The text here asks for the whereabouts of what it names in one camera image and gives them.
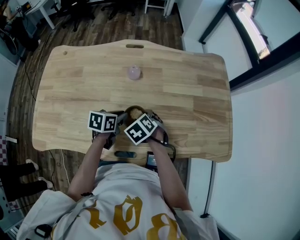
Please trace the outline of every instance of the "wooden floor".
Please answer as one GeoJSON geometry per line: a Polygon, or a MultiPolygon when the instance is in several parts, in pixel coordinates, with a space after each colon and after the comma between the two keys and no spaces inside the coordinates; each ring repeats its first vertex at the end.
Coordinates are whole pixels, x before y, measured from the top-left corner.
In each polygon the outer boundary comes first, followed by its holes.
{"type": "MultiPolygon", "coordinates": [[[[42,24],[39,30],[41,44],[35,52],[26,53],[26,66],[30,78],[31,85],[35,85],[34,96],[37,95],[39,81],[41,79],[45,64],[51,50],[59,45],[71,46],[88,46],[114,42],[122,39],[143,39],[160,45],[182,49],[180,19],[178,11],[174,10],[168,17],[162,16],[163,10],[149,8],[145,15],[144,5],[137,6],[135,16],[130,13],[118,13],[112,20],[107,17],[110,14],[109,9],[104,12],[101,7],[105,4],[94,5],[93,11],[95,20],[83,19],[80,21],[77,32],[73,32],[73,25],[67,25],[65,29],[60,27],[60,24],[52,31],[48,24],[42,24]],[[35,73],[38,68],[36,83],[34,84],[35,73]]],[[[53,18],[53,23],[58,24],[63,18],[53,18]]],[[[7,154],[10,165],[23,164],[25,160],[31,158],[38,163],[40,170],[34,174],[23,177],[22,182],[31,182],[37,180],[39,176],[52,181],[56,190],[66,192],[68,182],[66,173],[63,167],[63,158],[60,150],[52,150],[55,159],[51,157],[49,151],[39,152],[32,147],[32,106],[34,108],[34,100],[30,95],[30,87],[25,74],[25,65],[20,64],[12,94],[9,102],[8,119],[7,119],[7,135],[12,138],[17,138],[19,143],[8,143],[7,154]]],[[[65,158],[65,166],[71,180],[75,175],[84,154],[63,150],[65,158]]],[[[186,184],[187,178],[187,160],[176,160],[175,166],[178,169],[182,181],[186,184]]],[[[21,199],[23,206],[34,203],[39,195],[33,195],[21,199]]],[[[31,206],[23,209],[26,214],[31,206]]]]}

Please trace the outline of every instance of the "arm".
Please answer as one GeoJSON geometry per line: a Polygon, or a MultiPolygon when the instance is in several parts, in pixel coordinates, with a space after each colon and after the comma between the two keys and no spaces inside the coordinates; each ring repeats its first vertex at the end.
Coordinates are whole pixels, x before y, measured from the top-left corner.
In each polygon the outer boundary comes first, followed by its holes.
{"type": "MultiPolygon", "coordinates": [[[[158,128],[153,136],[158,140],[163,140],[162,129],[158,128]]],[[[166,148],[153,140],[149,140],[149,145],[155,156],[159,181],[165,201],[172,208],[192,211],[186,190],[166,148]]]]}
{"type": "Polygon", "coordinates": [[[8,20],[12,20],[12,19],[18,14],[18,12],[15,12],[14,14],[11,14],[11,10],[10,10],[10,7],[9,7],[9,6],[7,6],[7,7],[4,9],[4,12],[6,13],[7,19],[8,19],[8,20]]]}
{"type": "Polygon", "coordinates": [[[79,201],[82,198],[82,193],[90,193],[93,190],[102,149],[109,135],[99,134],[95,138],[72,179],[67,195],[75,201],[79,201]]]}

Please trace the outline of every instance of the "cable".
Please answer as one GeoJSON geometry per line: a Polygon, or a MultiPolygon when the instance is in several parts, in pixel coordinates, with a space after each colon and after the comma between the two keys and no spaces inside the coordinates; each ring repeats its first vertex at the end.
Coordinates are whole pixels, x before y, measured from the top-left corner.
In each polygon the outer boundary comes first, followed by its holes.
{"type": "Polygon", "coordinates": [[[53,177],[53,175],[54,175],[54,172],[55,172],[56,161],[55,161],[55,158],[53,157],[53,154],[51,153],[51,151],[50,151],[50,150],[48,150],[48,151],[50,152],[50,154],[51,154],[51,156],[52,156],[52,158],[53,158],[53,162],[54,162],[54,165],[53,165],[53,172],[52,172],[52,175],[51,175],[51,178],[50,178],[50,179],[51,179],[51,181],[52,181],[54,190],[56,191],[55,186],[54,186],[54,181],[53,181],[53,179],[52,179],[52,177],[53,177]]]}
{"type": "Polygon", "coordinates": [[[156,139],[155,137],[152,137],[152,136],[150,136],[149,138],[152,139],[153,141],[157,142],[157,143],[160,143],[161,145],[163,145],[163,146],[165,146],[167,148],[172,149],[172,151],[173,151],[173,158],[171,158],[171,161],[174,162],[174,160],[176,158],[176,148],[172,144],[169,144],[169,143],[164,142],[164,141],[160,141],[160,140],[158,140],[158,139],[156,139]]]}
{"type": "Polygon", "coordinates": [[[28,17],[26,15],[24,15],[24,18],[26,18],[26,20],[27,20],[26,28],[25,28],[25,30],[27,30],[27,28],[28,28],[28,17]]]}
{"type": "Polygon", "coordinates": [[[0,28],[0,31],[2,31],[4,34],[6,34],[12,40],[12,42],[14,43],[14,46],[15,46],[15,50],[16,50],[16,54],[15,55],[17,55],[19,50],[18,50],[18,48],[17,48],[17,46],[16,46],[15,41],[13,40],[13,38],[8,33],[6,33],[4,30],[2,30],[1,28],[0,28]]]}
{"type": "Polygon", "coordinates": [[[11,211],[14,212],[14,211],[16,211],[16,210],[20,210],[20,209],[26,208],[26,207],[31,206],[31,205],[33,205],[33,204],[35,204],[35,202],[34,202],[34,203],[31,203],[31,204],[28,204],[28,205],[26,205],[26,206],[23,206],[23,207],[21,207],[21,208],[13,209],[13,210],[11,210],[11,211]]]}
{"type": "Polygon", "coordinates": [[[30,9],[28,9],[26,12],[24,12],[23,14],[25,15],[25,13],[27,13],[28,11],[30,11],[30,10],[32,10],[32,9],[34,9],[39,3],[40,3],[41,1],[39,1],[34,7],[32,7],[32,8],[30,8],[30,9]]]}
{"type": "Polygon", "coordinates": [[[206,213],[206,208],[207,208],[207,203],[208,203],[208,198],[210,196],[210,187],[211,187],[211,180],[212,180],[212,171],[213,171],[213,166],[214,166],[214,162],[211,162],[211,171],[210,171],[210,185],[208,187],[208,193],[207,193],[207,198],[206,198],[206,204],[205,204],[205,208],[204,208],[204,213],[203,213],[203,218],[205,218],[205,213],[206,213]]]}
{"type": "Polygon", "coordinates": [[[62,163],[63,163],[63,165],[64,165],[64,168],[65,168],[65,171],[66,171],[66,176],[67,176],[67,182],[69,183],[69,185],[70,185],[70,181],[69,181],[69,177],[68,177],[68,173],[67,173],[67,169],[66,169],[66,167],[65,167],[65,157],[64,157],[64,154],[62,153],[62,149],[61,149],[61,154],[62,154],[62,163]]]}
{"type": "MultiPolygon", "coordinates": [[[[56,28],[61,22],[63,22],[63,20],[61,20],[60,22],[58,22],[58,24],[56,24],[56,25],[54,26],[54,29],[52,29],[52,30],[50,31],[50,33],[49,33],[49,35],[48,35],[48,37],[47,37],[47,39],[46,39],[46,41],[45,41],[45,43],[44,43],[44,46],[43,46],[41,55],[40,55],[39,60],[38,60],[36,74],[35,74],[35,76],[34,76],[33,92],[34,92],[34,88],[35,88],[35,86],[36,86],[37,75],[38,75],[38,68],[39,68],[39,64],[40,64],[40,62],[41,62],[41,58],[42,58],[42,55],[43,55],[43,52],[44,52],[44,48],[45,48],[45,46],[46,46],[46,44],[47,44],[48,38],[50,37],[50,35],[52,34],[52,32],[55,30],[55,28],[56,28]]],[[[31,99],[31,109],[32,109],[32,113],[34,114],[33,106],[32,106],[32,99],[31,99]]]]}
{"type": "Polygon", "coordinates": [[[34,101],[37,101],[36,98],[35,98],[35,97],[33,96],[33,94],[32,94],[32,87],[31,87],[31,84],[30,84],[30,78],[29,78],[28,73],[27,73],[26,62],[24,61],[24,63],[25,63],[25,73],[26,73],[26,75],[27,75],[28,83],[29,83],[29,87],[30,87],[30,93],[31,93],[31,95],[32,95],[32,97],[33,97],[33,99],[34,99],[34,101]]]}

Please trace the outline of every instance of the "sneaker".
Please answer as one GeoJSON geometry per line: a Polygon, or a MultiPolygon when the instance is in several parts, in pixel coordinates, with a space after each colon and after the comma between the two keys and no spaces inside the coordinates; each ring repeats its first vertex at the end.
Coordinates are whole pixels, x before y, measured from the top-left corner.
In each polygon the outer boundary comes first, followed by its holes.
{"type": "Polygon", "coordinates": [[[45,178],[39,177],[38,180],[39,180],[39,181],[44,181],[44,182],[46,182],[46,183],[47,183],[47,188],[48,188],[48,189],[53,188],[53,183],[51,183],[50,181],[47,181],[45,178]]]}
{"type": "Polygon", "coordinates": [[[27,159],[25,162],[26,163],[32,163],[34,165],[34,168],[36,169],[36,171],[38,170],[38,165],[34,161],[32,161],[31,159],[27,159]]]}

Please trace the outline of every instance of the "desk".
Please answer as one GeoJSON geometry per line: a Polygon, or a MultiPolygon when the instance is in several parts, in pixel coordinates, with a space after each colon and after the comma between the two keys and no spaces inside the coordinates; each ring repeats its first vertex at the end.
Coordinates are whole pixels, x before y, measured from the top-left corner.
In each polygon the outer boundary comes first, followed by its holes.
{"type": "MultiPolygon", "coordinates": [[[[177,158],[230,159],[232,107],[224,60],[142,40],[54,48],[37,92],[33,147],[86,153],[92,137],[89,111],[132,105],[152,109],[164,121],[177,158]],[[140,80],[127,77],[133,64],[141,67],[140,80]]],[[[116,161],[115,151],[133,151],[130,162],[144,164],[149,145],[134,146],[124,129],[102,158],[116,161]]]]}
{"type": "Polygon", "coordinates": [[[48,1],[48,0],[33,0],[33,1],[31,2],[32,9],[29,10],[29,11],[27,11],[27,12],[25,13],[25,15],[30,15],[30,14],[32,14],[32,13],[34,13],[34,12],[40,10],[41,13],[42,13],[42,15],[44,16],[44,18],[45,18],[46,21],[48,22],[49,26],[50,26],[52,29],[54,29],[55,26],[54,26],[53,22],[51,21],[51,19],[49,18],[48,14],[47,14],[47,12],[46,12],[46,10],[45,10],[45,8],[44,8],[44,4],[45,4],[47,1],[48,1]]]}

